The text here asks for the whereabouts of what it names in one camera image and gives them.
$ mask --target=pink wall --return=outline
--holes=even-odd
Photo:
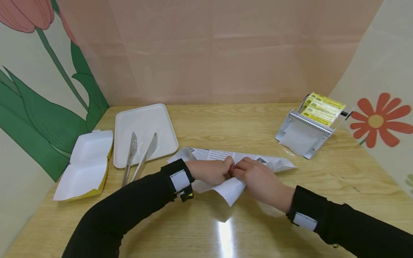
[[[335,87],[382,0],[59,0],[110,105],[295,102]]]

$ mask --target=orange flower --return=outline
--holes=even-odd
[[[0,22],[16,31],[45,30],[54,17],[51,0],[0,0]]]
[[[411,134],[413,133],[413,126],[403,122],[392,121],[404,116],[407,116],[411,107],[409,105],[401,106],[395,109],[401,103],[401,99],[395,98],[390,102],[390,94],[382,93],[377,101],[376,111],[368,99],[362,98],[358,101],[357,105],[364,114],[353,112],[352,118],[362,121],[361,123],[352,123],[350,128],[355,130],[354,138],[360,139],[368,132],[367,137],[360,143],[366,142],[367,147],[373,148],[376,145],[377,132],[385,144],[389,147],[394,147],[400,143],[400,140],[391,134],[389,130],[397,131],[400,133]]]

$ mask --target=yellow sticker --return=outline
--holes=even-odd
[[[303,105],[302,115],[323,125],[330,126],[345,107],[346,105],[338,101],[313,92]]]

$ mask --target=metal tongs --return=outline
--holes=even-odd
[[[135,173],[133,174],[131,182],[135,181],[135,179],[140,178],[140,176],[142,175],[142,172],[145,168],[146,161],[154,153],[157,145],[158,145],[158,134],[154,133],[154,135],[152,136],[152,139],[149,143],[149,146],[146,148],[145,152],[142,155],[141,160],[139,161],[139,165],[136,168]],[[128,183],[129,171],[131,169],[131,163],[132,163],[133,158],[136,155],[137,149],[138,149],[138,140],[136,139],[135,132],[133,132],[132,133],[132,138],[131,138],[131,146],[129,148],[128,161],[126,163],[125,173],[123,175],[122,187],[124,187]]]

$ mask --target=black sleeve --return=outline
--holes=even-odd
[[[313,219],[327,244],[338,244],[359,258],[412,257],[413,235],[297,186],[287,217],[299,213]]]
[[[158,172],[95,204],[80,220],[62,257],[118,257],[123,235],[174,200],[169,183],[169,176]]]

